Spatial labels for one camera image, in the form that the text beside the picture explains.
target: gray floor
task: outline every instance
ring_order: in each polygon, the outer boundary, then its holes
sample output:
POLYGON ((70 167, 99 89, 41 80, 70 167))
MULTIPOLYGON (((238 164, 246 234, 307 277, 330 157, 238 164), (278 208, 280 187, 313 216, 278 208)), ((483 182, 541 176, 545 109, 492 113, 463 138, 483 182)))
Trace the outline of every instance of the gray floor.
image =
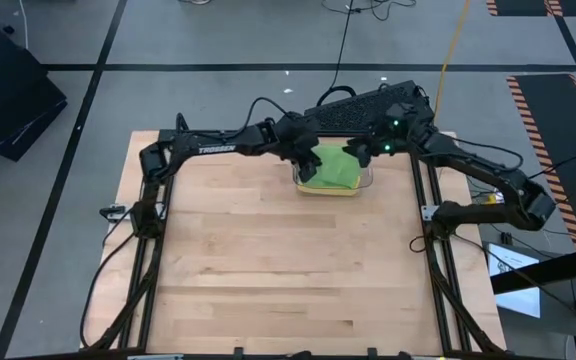
MULTIPOLYGON (((343 7, 345 1, 329 0, 343 7)), ((94 64, 117 0, 26 0, 29 49, 47 64, 94 64)), ((419 0, 394 7, 381 23, 354 16, 344 61, 439 64, 448 50, 463 0, 419 0)), ((17 29, 17 1, 0 1, 0 20, 17 29)), ((108 63, 334 63, 345 18, 315 0, 128 0, 108 63)), ((576 18, 566 18, 576 40, 576 18)), ((473 2, 453 63, 574 64, 553 18, 502 18, 473 2)), ((438 124, 460 137, 510 147, 523 170, 540 170, 506 85, 506 73, 448 73, 438 124)), ((328 88, 333 72, 104 72, 92 104, 37 274, 8 356, 74 351, 85 294, 101 254, 107 224, 97 214, 114 200, 131 131, 169 128, 182 111, 191 127, 236 128, 250 102, 268 96, 302 111, 328 88)), ((19 162, 0 158, 0 329, 72 131, 90 72, 52 72, 69 106, 19 162)), ((342 72, 338 83, 372 90, 386 78, 413 79, 434 98, 438 72, 342 72)), ((261 105, 257 119, 276 116, 261 105)), ((512 163, 494 152, 482 155, 512 163)), ((556 214, 547 228, 564 231, 556 214)), ((535 247, 573 251, 566 236, 513 231, 535 247)), ((482 227, 482 236, 498 234, 482 227)), ((565 337, 502 319, 509 348, 564 357, 565 337)), ((568 358, 574 357, 572 343, 568 358)))

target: green towel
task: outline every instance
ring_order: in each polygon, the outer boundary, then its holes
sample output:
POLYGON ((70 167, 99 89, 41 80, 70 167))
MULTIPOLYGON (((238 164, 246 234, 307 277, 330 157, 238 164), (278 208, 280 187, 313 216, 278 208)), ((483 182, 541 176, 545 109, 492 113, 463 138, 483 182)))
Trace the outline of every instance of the green towel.
POLYGON ((340 145, 318 145, 312 151, 319 156, 322 165, 304 186, 319 189, 357 187, 361 168, 354 156, 346 154, 340 145))

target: black metal frame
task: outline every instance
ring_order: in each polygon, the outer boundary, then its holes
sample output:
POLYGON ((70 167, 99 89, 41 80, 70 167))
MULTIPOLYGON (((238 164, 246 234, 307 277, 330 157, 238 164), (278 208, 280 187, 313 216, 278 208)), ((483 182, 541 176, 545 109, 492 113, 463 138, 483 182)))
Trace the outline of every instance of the black metal frame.
MULTIPOLYGON (((165 137, 165 134, 168 134, 169 130, 162 130, 160 132, 160 138, 165 137)), ((356 133, 352 132, 320 132, 319 134, 322 137, 352 137, 356 136, 356 133)), ((411 159, 411 169, 413 175, 413 181, 415 185, 415 192, 417 197, 418 203, 418 211, 421 221, 421 226, 423 230, 423 237, 424 237, 424 244, 426 247, 426 261, 428 264, 429 272, 433 273, 433 271, 437 271, 437 254, 434 249, 434 239, 432 238, 432 234, 430 231, 430 227, 427 223, 423 220, 421 216, 421 207, 427 205, 423 177, 421 173, 421 167, 419 160, 414 157, 410 156, 411 159)), ((435 168, 428 166, 428 178, 432 193, 433 202, 435 204, 440 204, 442 201, 441 198, 441 191, 439 188, 439 180, 437 178, 437 173, 435 168)), ((154 306, 154 297, 157 289, 157 278, 159 273, 159 266, 161 263, 161 256, 162 250, 164 245, 164 237, 165 237, 165 226, 168 219, 168 209, 170 205, 170 200, 172 197, 174 185, 174 177, 169 178, 166 183, 164 184, 164 195, 162 199, 164 211, 166 212, 166 216, 163 219, 164 224, 164 232, 162 232, 162 236, 157 237, 155 239, 146 239, 140 238, 139 243, 137 245, 137 251, 135 254, 135 262, 132 269, 132 275, 130 279, 130 287, 128 290, 128 296, 134 296, 138 292, 138 287, 141 282, 144 281, 142 278, 142 270, 143 264, 145 262, 145 256, 147 252, 147 245, 149 241, 154 241, 154 247, 152 250, 152 257, 151 257, 151 265, 154 264, 155 274, 152 279, 149 280, 149 286, 145 295, 145 301, 143 305, 143 314, 142 314, 142 321, 139 327, 139 335, 138 335, 138 342, 136 347, 128 347, 130 332, 133 326, 133 318, 132 314, 128 317, 128 320, 124 324, 121 332, 119 333, 119 341, 118 341, 118 348, 117 349, 87 349, 76 353, 68 353, 68 354, 55 354, 55 355, 46 355, 46 356, 35 356, 35 357, 24 357, 24 358, 16 358, 17 360, 22 359, 40 359, 40 360, 70 360, 70 359, 82 359, 82 360, 97 360, 97 359, 104 359, 104 360, 126 360, 130 356, 138 356, 138 355, 147 355, 147 343, 148 343, 148 335, 150 330, 150 323, 152 320, 152 311, 154 306)), ((445 275, 448 279, 449 286, 446 284, 437 284, 435 281, 431 282, 432 290, 433 290, 433 300, 435 305, 435 313, 437 315, 437 327, 439 330, 439 337, 442 347, 443 355, 449 358, 459 358, 459 359, 514 359, 514 360, 549 360, 547 358, 538 358, 538 357, 527 357, 527 356, 518 356, 513 355, 511 353, 491 353, 491 352, 473 352, 471 349, 470 344, 470 336, 467 330, 467 323, 472 324, 472 318, 459 318, 459 316, 455 316, 455 321, 457 324, 458 329, 458 337, 459 337, 459 344, 461 349, 453 349, 452 343, 450 340, 450 331, 448 328, 448 317, 446 314, 445 309, 445 302, 444 298, 448 299, 449 302, 455 305, 455 302, 460 303, 460 290, 459 290, 459 283, 457 278, 457 270, 455 267, 455 262, 452 254, 452 248, 450 246, 450 242, 448 241, 441 241, 441 248, 444 257, 445 263, 445 275)), ((551 264, 552 267, 548 267, 548 269, 557 268, 561 269, 560 263, 570 261, 571 256, 576 256, 576 254, 571 254, 567 256, 563 256, 561 258, 556 258, 553 260, 549 260, 547 262, 539 264, 551 264)), ((531 269, 537 265, 533 265, 530 267, 523 268, 522 270, 527 273, 529 276, 534 277, 534 279, 538 282, 544 281, 554 281, 549 280, 550 278, 540 278, 538 275, 548 276, 551 271, 543 271, 541 269, 531 269)), ((515 273, 508 272, 500 275, 496 275, 492 277, 493 282, 493 289, 495 293, 513 291, 520 288, 525 288, 526 284, 522 278, 518 277, 515 273)), ((397 359, 409 359, 410 357, 407 354, 401 354, 398 356, 381 356, 377 354, 377 350, 374 348, 368 348, 366 356, 315 356, 311 355, 309 352, 300 353, 301 356, 298 360, 365 360, 368 358, 369 360, 397 360, 397 359)), ((243 348, 234 348, 233 354, 183 354, 183 358, 185 360, 242 360, 244 357, 243 348)), ((245 355, 246 359, 250 360, 277 360, 286 358, 285 355, 245 355)))

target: wooden table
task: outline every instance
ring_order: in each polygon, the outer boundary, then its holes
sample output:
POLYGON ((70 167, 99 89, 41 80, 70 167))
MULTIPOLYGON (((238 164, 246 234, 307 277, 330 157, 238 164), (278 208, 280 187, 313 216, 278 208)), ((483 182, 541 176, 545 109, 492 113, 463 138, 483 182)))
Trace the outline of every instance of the wooden table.
MULTIPOLYGON (((157 134, 132 134, 117 202, 138 199, 138 152, 157 134)), ((410 159, 384 156, 372 166, 374 183, 342 198, 298 193, 289 163, 272 155, 189 160, 175 179, 148 351, 231 354, 241 346, 247 354, 363 355, 376 347, 383 355, 441 354, 425 255, 408 249, 421 234, 410 159)), ((441 169, 439 176, 445 200, 470 202, 464 175, 441 169)), ((130 232, 128 222, 120 225, 103 256, 130 232)), ((480 241, 476 226, 458 233, 480 241)), ((136 243, 98 280, 89 341, 124 304, 136 243)), ((505 347, 483 253, 460 241, 452 247, 464 304, 505 347)))

